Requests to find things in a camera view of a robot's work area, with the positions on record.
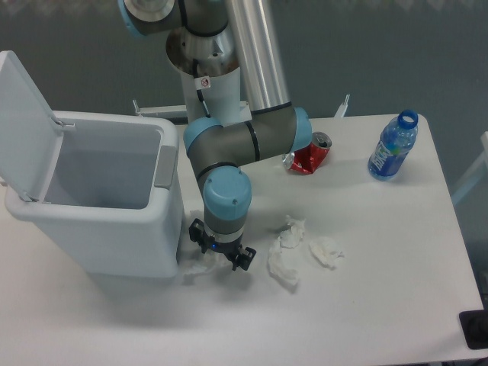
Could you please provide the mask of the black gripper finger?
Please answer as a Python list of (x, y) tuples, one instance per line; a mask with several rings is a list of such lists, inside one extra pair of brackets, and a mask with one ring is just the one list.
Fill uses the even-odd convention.
[(237, 268), (241, 268), (243, 271), (247, 271), (255, 255), (256, 255), (255, 249), (250, 247), (245, 247), (245, 248), (239, 247), (231, 255), (233, 270), (235, 271)]
[(189, 237), (192, 242), (196, 242), (201, 250), (201, 253), (205, 253), (205, 232), (204, 232), (204, 222), (196, 218), (191, 223), (188, 229)]

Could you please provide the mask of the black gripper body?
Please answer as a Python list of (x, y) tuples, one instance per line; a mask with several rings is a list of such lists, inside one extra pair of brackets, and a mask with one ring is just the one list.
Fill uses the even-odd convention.
[(225, 255), (229, 261), (234, 262), (242, 253), (243, 232), (244, 227), (241, 227), (234, 233), (222, 234), (205, 226), (200, 241), (201, 251), (205, 253), (207, 250), (211, 250)]

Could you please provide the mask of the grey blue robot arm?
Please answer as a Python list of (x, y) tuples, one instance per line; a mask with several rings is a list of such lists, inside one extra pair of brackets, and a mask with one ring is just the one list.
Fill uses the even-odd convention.
[[(191, 78), (183, 140), (204, 202), (189, 228), (202, 251), (224, 255), (247, 270), (255, 250), (241, 243), (252, 199), (244, 165), (308, 146), (307, 113), (291, 103), (268, 1), (121, 1), (126, 27), (140, 37), (168, 32), (171, 64)], [(228, 126), (212, 98), (217, 80), (240, 72), (251, 117)]]

